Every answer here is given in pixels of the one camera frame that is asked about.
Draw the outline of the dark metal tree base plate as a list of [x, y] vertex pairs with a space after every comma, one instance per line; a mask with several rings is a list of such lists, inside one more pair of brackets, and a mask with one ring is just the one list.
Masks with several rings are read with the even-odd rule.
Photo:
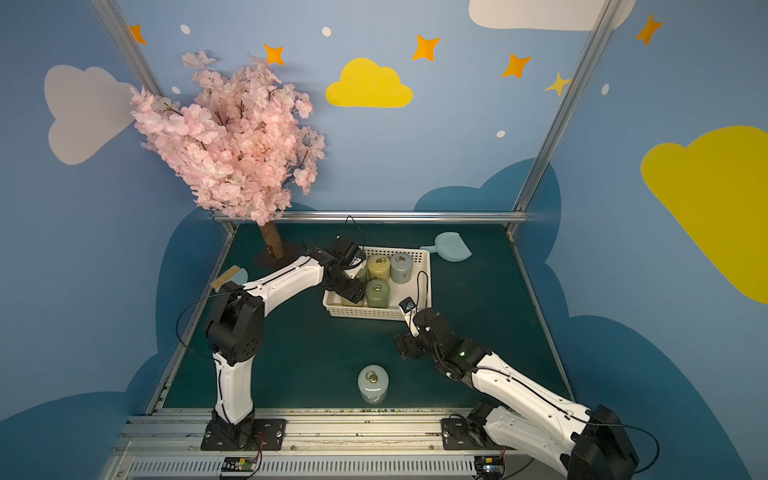
[[295, 262], [305, 252], [305, 249], [298, 243], [288, 240], [282, 241], [284, 255], [275, 259], [270, 250], [265, 248], [254, 260], [254, 264], [270, 272], [280, 270], [287, 265]]

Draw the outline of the pink cherry blossom tree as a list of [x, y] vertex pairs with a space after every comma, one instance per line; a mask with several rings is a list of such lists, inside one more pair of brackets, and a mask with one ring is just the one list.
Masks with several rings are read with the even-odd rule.
[[191, 189], [196, 204], [259, 226], [268, 258], [288, 252], [276, 221], [291, 208], [293, 187], [309, 194], [325, 156], [325, 138], [301, 125], [313, 113], [308, 94], [282, 82], [266, 58], [226, 76], [205, 51], [186, 53], [201, 89], [187, 106], [146, 88], [132, 92], [135, 128]]

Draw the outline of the controller board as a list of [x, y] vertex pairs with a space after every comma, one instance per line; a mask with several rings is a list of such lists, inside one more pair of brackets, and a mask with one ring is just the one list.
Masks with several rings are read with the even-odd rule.
[[502, 456], [475, 456], [474, 474], [476, 480], [501, 480], [505, 474], [505, 461]]
[[260, 460], [257, 457], [225, 457], [222, 460], [220, 479], [249, 479], [260, 468]]

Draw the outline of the right aluminium frame post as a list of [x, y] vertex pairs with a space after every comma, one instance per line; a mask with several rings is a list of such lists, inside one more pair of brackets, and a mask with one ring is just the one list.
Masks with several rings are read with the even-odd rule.
[[546, 137], [516, 198], [512, 212], [521, 216], [522, 219], [510, 221], [505, 226], [507, 238], [512, 244], [515, 243], [514, 234], [518, 226], [527, 220], [528, 206], [608, 43], [623, 4], [624, 1], [620, 0], [605, 1], [597, 16], [596, 24], [575, 66], [567, 91], [562, 96]]

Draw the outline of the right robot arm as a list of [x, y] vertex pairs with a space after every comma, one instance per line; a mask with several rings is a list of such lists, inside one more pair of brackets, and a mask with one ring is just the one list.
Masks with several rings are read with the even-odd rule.
[[401, 315], [408, 331], [395, 339], [400, 355], [428, 355], [444, 377], [487, 395], [472, 419], [496, 445], [520, 450], [567, 479], [630, 479], [639, 473], [639, 455], [613, 410], [548, 390], [493, 350], [457, 335], [433, 308]]

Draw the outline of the white perforated plastic basket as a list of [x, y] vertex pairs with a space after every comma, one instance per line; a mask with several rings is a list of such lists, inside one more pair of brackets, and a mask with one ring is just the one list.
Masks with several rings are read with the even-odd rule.
[[404, 321], [398, 307], [400, 301], [406, 297], [412, 297], [418, 305], [418, 311], [432, 306], [431, 289], [431, 258], [430, 253], [420, 249], [371, 247], [363, 248], [367, 259], [371, 255], [386, 255], [390, 259], [395, 253], [408, 253], [413, 257], [414, 267], [411, 280], [406, 284], [396, 284], [391, 279], [390, 297], [388, 308], [369, 308], [366, 303], [362, 307], [343, 306], [340, 296], [332, 292], [326, 292], [322, 299], [323, 307], [332, 317], [352, 318], [363, 320], [387, 320]]

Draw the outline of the green tea canister back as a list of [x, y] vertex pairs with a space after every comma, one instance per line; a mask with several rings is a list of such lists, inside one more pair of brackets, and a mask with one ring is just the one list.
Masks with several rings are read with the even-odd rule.
[[355, 275], [355, 278], [360, 280], [363, 285], [368, 283], [368, 269], [366, 264], [363, 264], [360, 267], [357, 274]]

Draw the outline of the pale blue tea canister front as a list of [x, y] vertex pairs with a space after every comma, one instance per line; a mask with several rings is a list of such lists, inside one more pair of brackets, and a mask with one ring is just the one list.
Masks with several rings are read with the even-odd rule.
[[379, 365], [368, 365], [358, 375], [357, 385], [362, 398], [369, 404], [381, 403], [389, 389], [389, 375]]

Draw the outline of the olive yellow tea canister front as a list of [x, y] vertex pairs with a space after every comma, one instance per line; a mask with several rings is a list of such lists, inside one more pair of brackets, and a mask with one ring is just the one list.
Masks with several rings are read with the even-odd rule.
[[351, 307], [362, 307], [364, 305], [365, 301], [365, 295], [363, 295], [359, 301], [353, 302], [352, 300], [348, 300], [346, 298], [340, 297], [341, 304], [343, 306], [351, 306]]

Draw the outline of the left aluminium frame post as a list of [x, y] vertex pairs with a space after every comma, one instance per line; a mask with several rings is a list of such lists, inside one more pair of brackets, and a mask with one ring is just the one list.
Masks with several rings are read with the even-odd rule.
[[164, 96], [165, 92], [143, 54], [141, 44], [134, 38], [117, 2], [92, 0], [91, 3], [138, 82], [152, 94]]

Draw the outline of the left controller board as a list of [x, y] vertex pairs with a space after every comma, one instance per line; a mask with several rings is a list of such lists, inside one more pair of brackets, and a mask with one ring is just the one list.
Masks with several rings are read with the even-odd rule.
[[249, 479], [260, 468], [260, 460], [257, 457], [225, 457], [222, 460], [220, 479]]

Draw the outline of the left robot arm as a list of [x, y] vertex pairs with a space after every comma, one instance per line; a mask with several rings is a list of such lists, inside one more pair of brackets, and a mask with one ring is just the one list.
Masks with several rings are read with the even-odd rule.
[[253, 358], [262, 348], [265, 319], [299, 293], [321, 286], [353, 303], [365, 296], [357, 277], [366, 254], [340, 236], [326, 249], [313, 248], [293, 263], [244, 285], [228, 281], [214, 295], [206, 338], [216, 366], [217, 399], [213, 419], [238, 427], [253, 415]]

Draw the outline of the aluminium front rail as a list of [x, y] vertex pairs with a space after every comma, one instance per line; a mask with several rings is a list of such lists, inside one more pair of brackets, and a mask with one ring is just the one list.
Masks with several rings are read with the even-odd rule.
[[259, 409], [259, 419], [285, 419], [279, 451], [202, 451], [209, 418], [200, 409], [162, 409], [130, 418], [101, 474], [104, 479], [220, 479], [225, 457], [257, 457], [249, 479], [440, 479], [474, 474], [475, 456], [508, 455], [515, 470], [529, 458], [557, 478], [558, 471], [524, 452], [445, 450], [440, 420], [466, 410]]

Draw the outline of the grey-blue tea canister back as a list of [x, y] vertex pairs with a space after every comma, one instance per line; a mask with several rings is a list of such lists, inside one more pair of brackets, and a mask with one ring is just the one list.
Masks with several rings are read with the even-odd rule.
[[412, 278], [413, 257], [408, 253], [395, 253], [390, 259], [390, 279], [396, 284], [406, 284]]

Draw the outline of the green tea canister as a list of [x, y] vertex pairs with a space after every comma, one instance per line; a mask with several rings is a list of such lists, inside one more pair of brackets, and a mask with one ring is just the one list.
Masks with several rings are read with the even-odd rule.
[[369, 308], [388, 308], [390, 297], [389, 283], [379, 278], [370, 280], [366, 286], [365, 297]]
[[357, 274], [355, 275], [355, 278], [360, 280], [363, 285], [368, 283], [368, 269], [366, 264], [363, 264], [360, 267]]

